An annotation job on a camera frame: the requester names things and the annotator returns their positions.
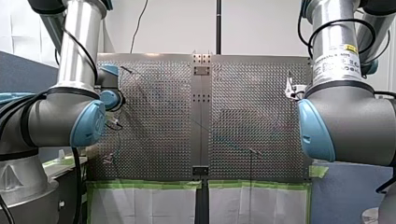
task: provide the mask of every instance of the black pole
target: black pole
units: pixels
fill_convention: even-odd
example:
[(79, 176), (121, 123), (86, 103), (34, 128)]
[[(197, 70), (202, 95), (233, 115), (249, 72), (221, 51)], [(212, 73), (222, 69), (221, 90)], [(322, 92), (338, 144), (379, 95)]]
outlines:
[(221, 0), (218, 0), (216, 13), (216, 54), (221, 54)]

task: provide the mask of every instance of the metal plate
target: metal plate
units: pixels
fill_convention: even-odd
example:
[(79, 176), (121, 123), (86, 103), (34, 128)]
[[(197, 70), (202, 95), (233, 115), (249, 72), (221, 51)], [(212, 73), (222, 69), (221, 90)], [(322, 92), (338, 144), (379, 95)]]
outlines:
[(307, 180), (296, 103), (284, 95), (289, 71), (296, 84), (309, 80), (306, 58), (212, 56), (209, 76), (194, 75), (191, 55), (98, 61), (132, 73), (120, 70), (124, 129), (95, 146), (90, 180), (190, 180), (196, 165), (209, 165), (211, 179)]
[(213, 56), (209, 135), (211, 179), (300, 182), (308, 178), (288, 72), (306, 84), (306, 58)]
[(120, 68), (120, 132), (107, 129), (90, 160), (92, 180), (191, 179), (191, 56), (99, 55)]

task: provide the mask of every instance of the white backdrop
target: white backdrop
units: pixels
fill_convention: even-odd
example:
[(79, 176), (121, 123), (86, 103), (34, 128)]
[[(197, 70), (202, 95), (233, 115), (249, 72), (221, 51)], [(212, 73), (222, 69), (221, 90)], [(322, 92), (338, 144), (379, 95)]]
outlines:
[[(0, 0), (0, 50), (55, 66), (54, 47), (27, 0)], [(113, 0), (103, 23), (99, 50), (129, 52), (145, 0)], [(300, 1), (223, 0), (222, 53), (233, 55), (307, 56), (297, 36)], [(311, 26), (303, 21), (305, 38)], [(216, 0), (148, 0), (134, 53), (208, 53), (216, 48)], [(368, 82), (376, 90), (396, 88), (392, 38)]]

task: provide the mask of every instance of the bolt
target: bolt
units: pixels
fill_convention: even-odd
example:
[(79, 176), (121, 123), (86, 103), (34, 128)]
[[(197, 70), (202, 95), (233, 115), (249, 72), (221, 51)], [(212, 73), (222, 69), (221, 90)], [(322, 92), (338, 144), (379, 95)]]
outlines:
[(64, 208), (64, 205), (65, 205), (64, 201), (60, 201), (58, 204), (58, 210), (61, 211), (61, 209)]

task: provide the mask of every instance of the white label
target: white label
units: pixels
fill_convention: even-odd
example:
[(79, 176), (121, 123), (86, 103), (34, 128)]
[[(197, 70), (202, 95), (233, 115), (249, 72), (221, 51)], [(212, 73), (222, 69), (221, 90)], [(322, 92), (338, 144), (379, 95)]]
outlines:
[(361, 76), (359, 56), (350, 50), (332, 50), (315, 60), (315, 79), (323, 76)]

